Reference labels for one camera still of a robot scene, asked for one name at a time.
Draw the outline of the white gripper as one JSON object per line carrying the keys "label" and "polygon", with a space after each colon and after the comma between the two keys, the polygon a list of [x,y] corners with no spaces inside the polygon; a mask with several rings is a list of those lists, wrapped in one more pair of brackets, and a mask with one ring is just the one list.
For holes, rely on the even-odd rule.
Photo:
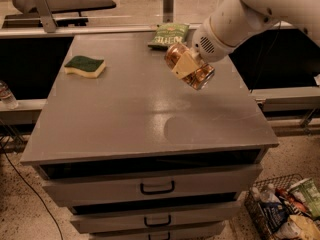
{"label": "white gripper", "polygon": [[[208,17],[194,32],[193,50],[206,62],[216,62],[232,53],[240,44],[238,25],[231,18]],[[183,79],[199,68],[190,52],[184,52],[172,69],[172,73]]]}

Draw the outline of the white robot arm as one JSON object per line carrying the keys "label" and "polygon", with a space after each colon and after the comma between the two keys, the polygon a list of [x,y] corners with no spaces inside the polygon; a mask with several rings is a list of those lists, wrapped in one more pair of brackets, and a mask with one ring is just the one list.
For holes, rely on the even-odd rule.
{"label": "white robot arm", "polygon": [[175,44],[182,55],[168,58],[171,72],[179,79],[193,73],[202,80],[211,72],[201,68],[220,61],[250,37],[284,21],[320,45],[320,0],[224,0],[194,32],[192,45]]}

